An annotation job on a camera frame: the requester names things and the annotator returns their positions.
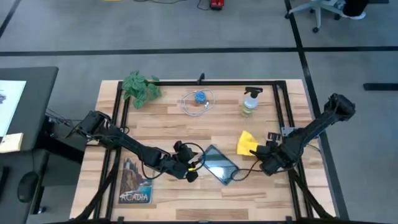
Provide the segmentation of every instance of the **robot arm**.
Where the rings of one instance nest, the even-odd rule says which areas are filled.
[[[292,131],[279,146],[276,142],[268,146],[258,146],[257,151],[251,151],[262,164],[260,169],[268,176],[279,169],[293,168],[303,154],[303,148],[329,125],[337,121],[347,121],[355,114],[355,105],[345,96],[333,94],[325,104],[321,116],[308,126]]]
[[[86,118],[75,128],[74,132],[87,140],[97,140],[106,149],[124,147],[136,154],[140,161],[157,172],[165,172],[177,179],[193,182],[198,174],[194,170],[200,161],[189,161],[197,155],[186,144],[177,141],[174,145],[176,154],[171,154],[158,147],[144,146],[124,134],[118,127],[111,124],[111,118],[99,111],[90,111]]]

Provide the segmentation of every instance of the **smartphone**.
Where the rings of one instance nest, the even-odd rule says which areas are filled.
[[[238,167],[220,152],[214,145],[210,145],[205,151],[206,161],[204,166],[224,185],[231,182],[231,174]]]

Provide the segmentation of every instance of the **wire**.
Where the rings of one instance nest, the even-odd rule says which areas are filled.
[[[203,167],[203,165],[205,165],[205,162],[206,162],[206,153],[205,153],[205,151],[203,150],[203,148],[200,147],[200,146],[199,146],[198,144],[196,144],[196,143],[193,143],[193,142],[185,142],[185,143],[181,144],[181,146],[185,146],[185,145],[194,145],[194,146],[198,147],[198,148],[201,150],[201,152],[203,153],[201,159],[197,161],[197,162],[200,162],[200,163],[201,163],[200,166],[199,166],[198,168],[196,168],[195,170],[193,170],[193,171],[198,171],[200,168]]]
[[[146,1],[149,1],[149,2],[158,3],[158,4],[175,4],[175,3],[183,2],[183,1],[187,1],[187,0],[176,0],[176,1],[171,1],[171,2],[156,1],[156,0],[134,0],[134,1],[135,2],[146,2]],[[197,4],[197,8],[198,9],[203,10],[203,11],[210,10],[210,0],[208,0],[208,4],[209,4],[208,8],[202,8],[202,7],[200,7],[200,4],[201,4],[201,0],[198,1],[198,4]]]
[[[202,7],[200,7],[201,0],[199,0],[199,2],[197,4],[197,8],[200,9],[200,10],[203,10],[203,11],[209,10],[210,9],[210,1],[211,0],[208,0],[208,3],[209,3],[209,7],[208,8],[202,8]]]
[[[249,177],[249,174],[253,171],[253,172],[262,172],[262,170],[255,170],[255,169],[253,169],[253,167],[254,167],[254,165],[256,165],[258,162],[259,162],[260,160],[258,159],[256,162],[254,162],[254,164],[250,167],[250,169],[240,169],[240,168],[238,168],[238,169],[236,169],[236,170],[234,170],[232,173],[231,173],[231,179],[233,180],[233,181],[242,181],[242,180],[244,180],[244,179],[246,179],[247,177]],[[244,177],[242,177],[242,178],[240,178],[240,179],[235,179],[234,178],[234,176],[238,173],[238,172],[241,172],[241,171],[249,171]]]
[[[163,1],[155,1],[155,0],[134,0],[136,2],[146,2],[146,1],[150,1],[153,3],[158,3],[158,4],[175,4],[178,2],[182,2],[182,1],[187,1],[187,0],[176,0],[176,1],[172,1],[172,2],[163,2]]]
[[[316,151],[321,152],[321,150],[316,146],[313,146],[311,144],[307,144],[307,146],[310,146],[311,148],[315,149]]]
[[[103,138],[103,139],[107,139],[107,138],[108,138],[108,139],[110,139],[110,138],[116,138],[116,139],[118,139],[118,141],[124,141],[123,136],[105,136],[105,135],[103,135],[103,134],[95,134],[95,135],[92,135],[92,136],[90,136],[90,137],[91,137],[91,138],[98,138],[98,137],[101,137],[101,138]],[[132,146],[132,147],[135,147],[134,145],[130,144],[128,141],[126,141],[126,143],[129,144],[129,145]],[[203,162],[201,162],[201,166],[198,167],[198,168],[196,168],[196,169],[194,170],[194,171],[197,171],[198,169],[200,169],[200,168],[203,167],[203,165],[204,165],[204,163],[205,163],[205,161],[206,161],[205,151],[203,150],[202,147],[200,147],[198,144],[193,143],[193,142],[186,142],[186,143],[183,143],[182,145],[187,145],[187,144],[191,144],[191,145],[197,146],[197,147],[202,151],[202,153],[203,153],[203,157],[202,157],[202,158],[203,158]],[[165,151],[165,150],[163,150],[163,149],[159,149],[159,148],[158,148],[157,150],[162,151],[164,154],[170,155],[170,153],[168,153],[167,151]],[[146,179],[148,179],[148,180],[154,180],[154,179],[160,177],[162,174],[164,174],[164,173],[167,171],[167,169],[166,169],[166,170],[163,170],[162,172],[160,172],[158,175],[156,175],[156,176],[154,176],[154,177],[148,177],[147,174],[145,173],[145,170],[144,170],[144,162],[142,161],[142,158],[143,158],[142,151],[139,150],[138,148],[137,148],[137,151],[139,152],[140,157],[141,157],[140,160],[141,160],[142,174],[143,174],[143,176],[144,176]]]
[[[209,91],[209,92],[213,95],[213,104],[211,104],[211,105],[209,106],[209,102],[207,102],[206,105],[205,105],[205,109],[203,109],[201,112],[198,112],[198,113],[191,113],[191,112],[189,112],[188,109],[187,109],[186,100],[187,100],[187,98],[188,98],[189,96],[194,95],[195,93],[197,93],[197,92],[199,92],[199,91]],[[184,113],[186,113],[186,114],[189,115],[189,116],[200,116],[200,115],[202,115],[203,113],[205,113],[206,111],[210,110],[210,109],[216,104],[216,96],[215,96],[215,94],[213,93],[213,91],[211,91],[211,90],[209,90],[209,89],[207,89],[207,88],[202,89],[202,90],[199,90],[199,91],[193,91],[193,92],[191,92],[191,93],[188,93],[188,94],[186,94],[186,95],[181,99],[181,103],[180,103],[181,109],[182,109],[182,111],[184,111]]]
[[[55,120],[58,124],[59,124],[59,123],[62,123],[62,124],[65,124],[65,125],[67,125],[67,126],[70,126],[70,123],[69,123],[68,121],[65,121],[65,120],[62,119],[62,118],[58,118],[58,117],[56,117],[56,116],[54,116],[54,115],[52,115],[52,114],[50,114],[50,113],[48,113],[48,112],[45,112],[45,115],[47,115],[49,118]]]
[[[120,130],[124,133],[124,134],[129,134],[130,133],[130,128],[129,127],[123,127],[123,128],[120,128]]]
[[[50,112],[52,112],[53,114],[57,115],[58,117],[62,118],[62,119],[66,119],[63,116],[59,115],[57,112],[55,112],[54,110],[51,110],[50,108],[47,108]]]

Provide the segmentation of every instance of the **wooden table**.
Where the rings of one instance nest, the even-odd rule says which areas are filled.
[[[306,126],[311,120],[307,98],[301,80],[286,80],[295,125]],[[96,110],[112,114],[118,81],[103,81]],[[244,86],[209,86],[217,98],[216,105],[199,117],[187,116],[179,107],[182,96],[205,86],[162,86],[163,96],[140,110],[129,107],[127,125],[129,135],[148,146],[173,151],[173,144],[195,142],[203,148],[214,144],[240,168],[250,168],[254,157],[236,155],[236,144],[242,130],[249,131],[260,143],[265,143],[268,132],[279,133],[274,95],[270,86],[259,86],[264,92],[258,97],[259,106],[250,118],[240,115]],[[123,103],[119,107],[120,123]],[[318,146],[317,141],[310,144]],[[87,147],[81,166],[75,199],[70,217],[76,217],[98,189],[104,149]],[[121,173],[125,158],[135,158],[126,149],[121,154],[118,181],[114,197],[112,220],[124,216],[125,221],[182,221],[182,220],[285,220],[294,217],[289,180],[286,173],[271,177],[254,172],[242,182],[224,186],[207,169],[200,169],[193,183],[162,175],[154,180],[152,203],[147,205],[119,204]],[[306,147],[302,156],[307,183],[327,212],[334,215],[333,202],[326,179],[321,154]],[[302,213],[303,198],[298,189]],[[101,217],[104,217],[108,193],[103,198]]]

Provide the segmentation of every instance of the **yellow sponge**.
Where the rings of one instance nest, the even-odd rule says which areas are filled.
[[[250,150],[257,151],[258,145],[259,143],[250,133],[248,133],[247,131],[243,131],[236,147],[236,153],[238,155],[254,156],[253,154],[251,154]]]

